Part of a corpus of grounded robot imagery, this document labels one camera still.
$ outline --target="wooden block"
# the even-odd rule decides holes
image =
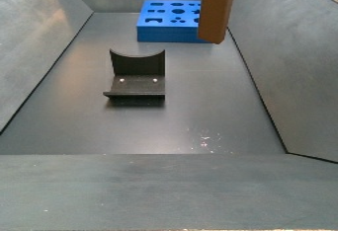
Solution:
[[[201,0],[197,37],[219,44],[227,31],[233,0]]]

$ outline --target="black plastic part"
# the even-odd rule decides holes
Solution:
[[[165,96],[165,51],[148,56],[128,56],[109,50],[113,68],[108,98]]]

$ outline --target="hole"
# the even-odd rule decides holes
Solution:
[[[152,3],[151,6],[163,6],[164,3]]]
[[[181,14],[181,13],[184,12],[184,10],[181,10],[181,9],[173,9],[172,12],[173,12],[175,14]]]
[[[145,19],[145,22],[159,22],[161,23],[164,19],[160,19],[160,18],[147,18]]]

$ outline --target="bin floor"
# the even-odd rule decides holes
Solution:
[[[2,230],[336,229],[338,166],[291,155],[0,156]]]
[[[283,154],[235,43],[136,42],[137,14],[93,14],[0,137],[0,154]],[[108,50],[167,50],[167,98],[116,104]]]

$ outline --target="blue shape sorter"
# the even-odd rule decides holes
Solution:
[[[207,42],[196,36],[199,11],[197,0],[145,0],[137,41]]]

